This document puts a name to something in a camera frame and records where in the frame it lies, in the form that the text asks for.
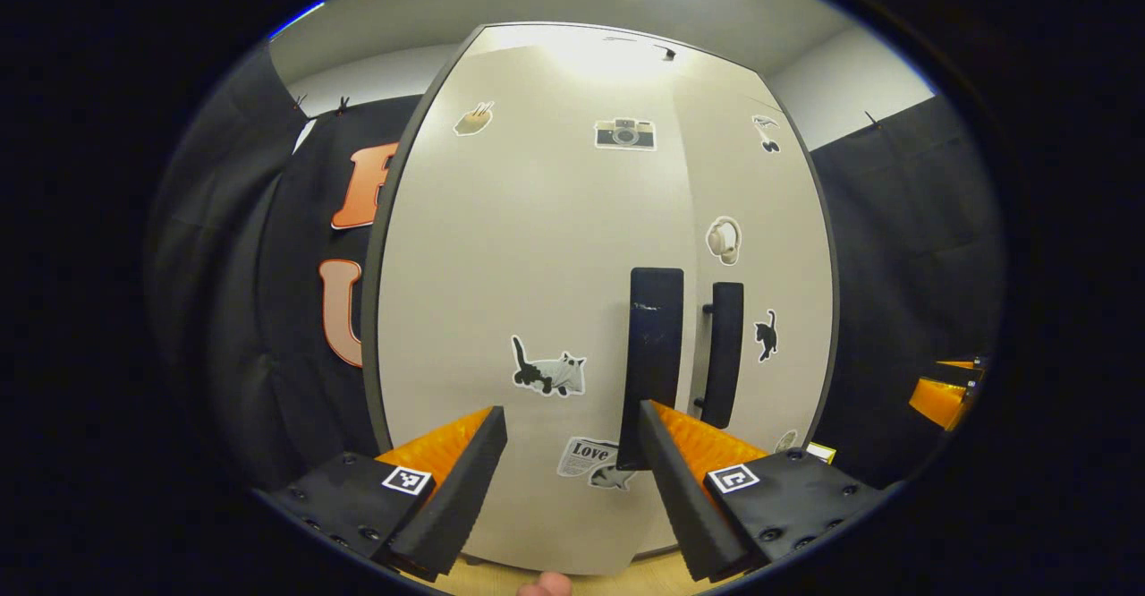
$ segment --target white wall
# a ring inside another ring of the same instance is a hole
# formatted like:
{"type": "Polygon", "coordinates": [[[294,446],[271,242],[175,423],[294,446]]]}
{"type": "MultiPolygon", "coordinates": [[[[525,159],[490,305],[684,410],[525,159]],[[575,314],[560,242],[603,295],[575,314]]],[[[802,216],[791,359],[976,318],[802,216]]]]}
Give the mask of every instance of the white wall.
{"type": "MultiPolygon", "coordinates": [[[[441,66],[457,50],[457,46],[426,46],[377,55],[342,64],[289,84],[286,89],[294,97],[306,95],[302,111],[314,117],[338,108],[339,97],[349,97],[349,105],[420,95],[441,66]]],[[[274,43],[270,45],[274,58],[274,43]]]]}
{"type": "MultiPolygon", "coordinates": [[[[302,111],[310,117],[335,110],[339,97],[348,96],[349,105],[355,105],[420,95],[456,49],[450,43],[378,55],[311,74],[286,88],[294,97],[306,95],[302,111]]],[[[274,43],[270,51],[274,57],[274,43]]],[[[828,39],[765,79],[787,106],[807,150],[868,126],[863,111],[883,119],[934,95],[891,48],[858,27],[828,39]]]]}
{"type": "Polygon", "coordinates": [[[927,82],[862,29],[844,31],[766,77],[814,150],[933,97],[927,82]]]}

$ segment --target ceiling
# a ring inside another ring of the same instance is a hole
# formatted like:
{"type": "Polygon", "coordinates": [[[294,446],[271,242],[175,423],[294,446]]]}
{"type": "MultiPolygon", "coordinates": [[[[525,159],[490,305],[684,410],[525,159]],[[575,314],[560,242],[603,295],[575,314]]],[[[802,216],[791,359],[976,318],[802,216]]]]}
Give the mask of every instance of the ceiling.
{"type": "Polygon", "coordinates": [[[458,43],[477,25],[592,23],[687,42],[768,76],[851,27],[820,0],[326,0],[270,45],[283,81],[424,46],[458,43]]]}

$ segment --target wooden floor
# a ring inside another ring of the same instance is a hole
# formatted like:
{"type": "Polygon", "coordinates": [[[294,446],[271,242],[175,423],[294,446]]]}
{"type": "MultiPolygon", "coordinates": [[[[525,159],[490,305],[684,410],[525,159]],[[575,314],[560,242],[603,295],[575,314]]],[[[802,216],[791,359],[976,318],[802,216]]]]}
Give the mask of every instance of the wooden floor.
{"type": "MultiPolygon", "coordinates": [[[[405,575],[449,594],[465,596],[513,596],[516,588],[536,580],[540,572],[532,572],[497,563],[482,562],[471,565],[464,556],[457,561],[449,575],[437,577],[435,582],[425,582],[405,575]]],[[[618,575],[570,575],[574,596],[597,596],[605,594],[657,594],[685,596],[700,594],[721,582],[702,580],[695,582],[684,566],[680,553],[669,551],[658,556],[638,559],[618,575]]]]}

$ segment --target black handle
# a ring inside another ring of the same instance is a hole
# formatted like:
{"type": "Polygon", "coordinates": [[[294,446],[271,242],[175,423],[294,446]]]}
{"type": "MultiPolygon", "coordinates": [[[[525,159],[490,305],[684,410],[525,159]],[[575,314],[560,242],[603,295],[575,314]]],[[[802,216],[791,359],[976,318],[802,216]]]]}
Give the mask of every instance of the black handle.
{"type": "Polygon", "coordinates": [[[684,342],[684,270],[637,267],[629,294],[629,365],[621,413],[619,470],[647,470],[639,442],[640,403],[676,404],[684,342]]]}
{"type": "Polygon", "coordinates": [[[712,318],[712,350],[708,359],[708,389],[695,405],[703,408],[701,421],[726,429],[732,421],[743,351],[743,283],[713,283],[712,302],[704,305],[704,315],[712,318]]]}

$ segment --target black fabric backdrop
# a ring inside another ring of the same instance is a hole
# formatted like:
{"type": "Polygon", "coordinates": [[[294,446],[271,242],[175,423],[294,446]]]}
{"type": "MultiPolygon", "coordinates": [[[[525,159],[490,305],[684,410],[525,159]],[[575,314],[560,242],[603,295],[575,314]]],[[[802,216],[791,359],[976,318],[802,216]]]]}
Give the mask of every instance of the black fabric backdrop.
{"type": "MultiPolygon", "coordinates": [[[[172,160],[149,243],[153,321],[180,397],[216,420],[258,486],[281,486],[341,450],[378,453],[361,368],[322,331],[318,265],[364,265],[369,227],[330,223],[350,156],[396,142],[418,100],[318,116],[291,154],[306,118],[261,49],[207,102],[172,160]],[[208,405],[196,405],[204,396],[208,405]]],[[[973,144],[941,97],[812,158],[840,294],[835,373],[814,438],[838,450],[840,469],[882,487],[945,437],[907,404],[919,368],[990,348],[1001,227],[973,144]]]]}
{"type": "Polygon", "coordinates": [[[266,45],[247,55],[175,150],[144,254],[151,323],[176,399],[194,420],[216,424],[240,469],[269,483],[303,466],[255,323],[255,259],[275,182],[305,125],[266,45]]]}
{"type": "MultiPolygon", "coordinates": [[[[267,216],[259,245],[259,321],[274,359],[286,431],[308,466],[344,450],[379,453],[362,369],[340,359],[323,334],[318,265],[345,259],[364,267],[370,225],[331,227],[354,173],[350,156],[397,142],[420,98],[382,100],[319,116],[289,160],[267,216]]],[[[361,336],[361,278],[352,299],[350,324],[361,336]]]]}
{"type": "MultiPolygon", "coordinates": [[[[151,321],[177,400],[215,426],[255,486],[282,486],[341,450],[377,454],[361,368],[325,342],[318,265],[364,263],[369,227],[330,225],[349,156],[396,142],[418,100],[318,116],[292,154],[307,118],[262,46],[172,157],[144,256],[151,321]]],[[[358,321],[355,311],[355,334],[358,321]]]]}
{"type": "Polygon", "coordinates": [[[986,355],[1004,293],[997,202],[941,96],[811,152],[835,235],[839,334],[815,442],[883,487],[945,437],[908,405],[923,365],[986,355]]]}

